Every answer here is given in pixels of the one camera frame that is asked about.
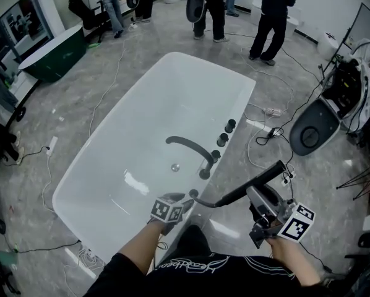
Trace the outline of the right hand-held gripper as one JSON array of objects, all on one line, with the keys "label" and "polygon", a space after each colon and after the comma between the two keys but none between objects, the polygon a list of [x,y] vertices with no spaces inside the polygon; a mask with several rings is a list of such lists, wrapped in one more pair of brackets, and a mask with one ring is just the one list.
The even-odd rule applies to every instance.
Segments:
[{"label": "right hand-held gripper", "polygon": [[257,248],[277,236],[299,243],[310,230],[315,212],[294,199],[283,199],[270,185],[247,188],[254,226],[249,233]]}]

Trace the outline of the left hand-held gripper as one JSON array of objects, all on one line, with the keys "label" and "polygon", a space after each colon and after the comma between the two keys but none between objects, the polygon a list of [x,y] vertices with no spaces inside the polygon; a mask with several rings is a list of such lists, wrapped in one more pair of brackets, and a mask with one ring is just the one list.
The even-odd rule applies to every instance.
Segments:
[{"label": "left hand-held gripper", "polygon": [[184,198],[185,194],[179,192],[166,193],[163,198],[156,198],[149,222],[164,224],[161,235],[166,236],[182,220],[182,214],[192,209],[194,199],[188,199],[180,204],[179,201]]}]

